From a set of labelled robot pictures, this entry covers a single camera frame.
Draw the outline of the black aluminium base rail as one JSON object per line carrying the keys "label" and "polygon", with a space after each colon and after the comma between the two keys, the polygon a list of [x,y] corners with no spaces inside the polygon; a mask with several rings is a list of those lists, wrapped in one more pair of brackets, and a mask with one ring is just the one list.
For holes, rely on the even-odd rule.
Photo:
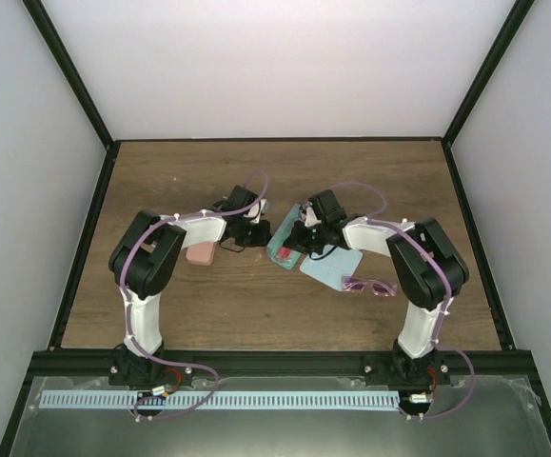
{"label": "black aluminium base rail", "polygon": [[[36,351],[28,376],[107,376],[116,355],[114,349]],[[537,372],[528,350],[470,350],[466,355],[478,375],[531,376]],[[209,366],[221,377],[343,375],[386,384],[402,379],[389,351],[167,350],[164,358],[183,368]]]}

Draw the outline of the purple frame sunglasses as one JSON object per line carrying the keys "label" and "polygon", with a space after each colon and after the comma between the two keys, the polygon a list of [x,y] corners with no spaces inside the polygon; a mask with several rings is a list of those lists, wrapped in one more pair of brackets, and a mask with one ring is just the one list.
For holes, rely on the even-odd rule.
{"label": "purple frame sunglasses", "polygon": [[341,282],[344,292],[361,293],[370,290],[375,296],[394,297],[397,295],[397,285],[387,281],[367,279],[357,276],[344,276]]}

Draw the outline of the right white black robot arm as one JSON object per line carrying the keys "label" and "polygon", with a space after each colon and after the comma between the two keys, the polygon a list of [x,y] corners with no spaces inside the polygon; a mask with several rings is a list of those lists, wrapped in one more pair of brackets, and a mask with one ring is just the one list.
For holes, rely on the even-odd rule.
{"label": "right white black robot arm", "polygon": [[342,214],[325,217],[312,207],[302,209],[284,246],[303,254],[322,254],[327,246],[369,251],[392,261],[408,301],[392,366],[400,381],[416,383],[433,363],[443,320],[469,279],[468,266],[434,218],[393,223]]}

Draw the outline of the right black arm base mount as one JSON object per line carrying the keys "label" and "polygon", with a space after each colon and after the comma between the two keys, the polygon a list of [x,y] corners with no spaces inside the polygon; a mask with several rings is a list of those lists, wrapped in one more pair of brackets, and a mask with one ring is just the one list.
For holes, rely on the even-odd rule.
{"label": "right black arm base mount", "polygon": [[450,376],[443,372],[443,357],[437,350],[427,355],[411,359],[402,349],[368,352],[361,358],[361,374],[370,385],[382,385],[390,388],[426,387],[432,374],[438,385],[448,385]]}

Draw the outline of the red lens sunglasses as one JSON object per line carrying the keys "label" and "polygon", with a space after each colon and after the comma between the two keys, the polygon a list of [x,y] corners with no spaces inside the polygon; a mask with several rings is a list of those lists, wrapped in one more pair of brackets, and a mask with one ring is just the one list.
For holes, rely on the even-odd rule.
{"label": "red lens sunglasses", "polygon": [[301,253],[296,250],[281,247],[275,255],[275,261],[284,268],[292,268],[300,256]]}

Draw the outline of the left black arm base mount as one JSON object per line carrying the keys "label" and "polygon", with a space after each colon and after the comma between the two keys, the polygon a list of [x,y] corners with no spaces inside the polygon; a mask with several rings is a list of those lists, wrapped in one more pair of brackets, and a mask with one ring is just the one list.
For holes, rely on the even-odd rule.
{"label": "left black arm base mount", "polygon": [[113,350],[108,383],[111,386],[149,388],[161,385],[188,386],[191,376],[182,368],[158,364],[144,356],[139,356],[124,344]]}

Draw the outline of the green glasses case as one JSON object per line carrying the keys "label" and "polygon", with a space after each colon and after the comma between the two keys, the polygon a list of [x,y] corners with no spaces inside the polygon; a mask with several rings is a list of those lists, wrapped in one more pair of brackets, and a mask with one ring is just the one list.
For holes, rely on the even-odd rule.
{"label": "green glasses case", "polygon": [[276,265],[279,267],[284,268],[283,266],[279,265],[275,261],[275,255],[277,251],[284,247],[284,241],[288,238],[288,236],[291,234],[292,228],[294,226],[294,223],[299,219],[300,212],[301,212],[302,206],[299,204],[295,204],[286,217],[284,218],[283,222],[280,224],[280,226],[275,230],[274,234],[272,235],[269,243],[266,245],[266,254],[267,257]]}

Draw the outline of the pink glasses case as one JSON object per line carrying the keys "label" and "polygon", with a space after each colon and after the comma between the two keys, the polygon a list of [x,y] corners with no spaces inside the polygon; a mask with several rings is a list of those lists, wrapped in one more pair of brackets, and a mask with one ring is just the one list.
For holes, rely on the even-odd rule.
{"label": "pink glasses case", "polygon": [[216,244],[213,242],[204,242],[189,246],[186,252],[186,258],[192,265],[209,266],[213,262]]}

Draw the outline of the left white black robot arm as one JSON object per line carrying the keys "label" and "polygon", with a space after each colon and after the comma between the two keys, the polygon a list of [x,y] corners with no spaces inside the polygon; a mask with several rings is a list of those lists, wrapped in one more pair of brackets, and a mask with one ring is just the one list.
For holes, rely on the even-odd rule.
{"label": "left white black robot arm", "polygon": [[267,243],[270,225],[263,218],[265,195],[244,187],[233,189],[221,206],[170,216],[141,210],[117,244],[108,268],[122,295],[125,309],[124,346],[134,355],[132,374],[143,384],[157,383],[165,361],[162,347],[160,298],[182,250],[217,244],[228,238],[244,239],[257,228],[257,244]]}

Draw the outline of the light blue cleaning cloth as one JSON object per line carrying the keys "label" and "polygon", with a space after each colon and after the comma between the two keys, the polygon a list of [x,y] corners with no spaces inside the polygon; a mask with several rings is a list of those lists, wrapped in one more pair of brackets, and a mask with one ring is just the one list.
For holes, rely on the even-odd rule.
{"label": "light blue cleaning cloth", "polygon": [[342,291],[344,278],[355,273],[362,258],[363,254],[358,250],[335,248],[321,260],[306,257],[300,265],[300,272],[330,288]]}

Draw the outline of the clear acrylic front panel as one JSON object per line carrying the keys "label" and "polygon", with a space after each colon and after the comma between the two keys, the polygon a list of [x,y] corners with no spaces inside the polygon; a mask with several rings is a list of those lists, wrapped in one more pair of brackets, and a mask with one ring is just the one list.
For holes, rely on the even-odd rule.
{"label": "clear acrylic front panel", "polygon": [[[31,386],[14,456],[549,456],[539,400],[523,377],[457,376],[430,416],[397,410],[41,409],[46,390],[137,391],[104,378]],[[179,391],[390,391],[353,378],[201,379]]]}

